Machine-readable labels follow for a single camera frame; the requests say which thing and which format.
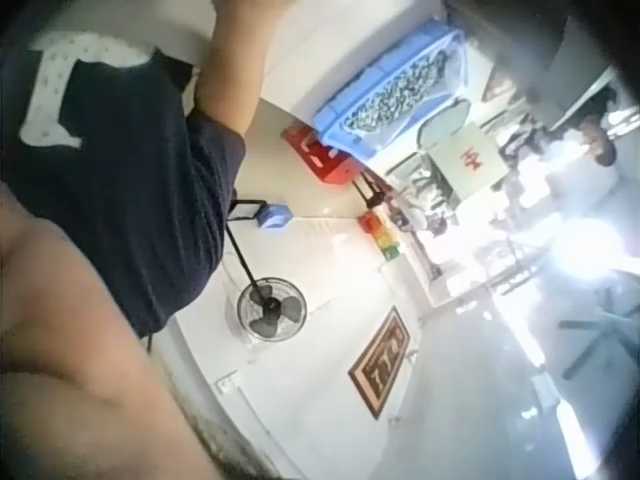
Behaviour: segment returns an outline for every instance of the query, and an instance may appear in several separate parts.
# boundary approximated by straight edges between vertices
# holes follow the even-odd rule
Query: electric fan
[[[256,280],[229,225],[227,235],[250,282],[238,299],[240,324],[251,336],[265,342],[282,342],[292,338],[307,319],[307,302],[302,292],[281,278]]]

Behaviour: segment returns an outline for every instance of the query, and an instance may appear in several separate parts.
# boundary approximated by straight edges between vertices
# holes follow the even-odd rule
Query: framed picture
[[[380,330],[349,370],[351,380],[376,420],[393,389],[409,339],[398,310],[392,308]]]

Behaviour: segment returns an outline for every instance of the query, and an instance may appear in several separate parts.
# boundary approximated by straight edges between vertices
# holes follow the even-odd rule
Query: white cloth
[[[20,139],[34,147],[82,146],[82,139],[71,136],[60,125],[62,101],[77,61],[130,68],[147,63],[153,54],[149,46],[133,46],[90,32],[44,33],[31,49],[41,51],[42,60]]]

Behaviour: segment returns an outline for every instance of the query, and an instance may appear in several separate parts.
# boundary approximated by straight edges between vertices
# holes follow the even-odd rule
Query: dark hair
[[[618,159],[618,149],[616,148],[616,144],[613,143],[610,138],[606,137],[602,140],[602,149],[602,153],[595,157],[598,165],[610,167],[615,164]]]

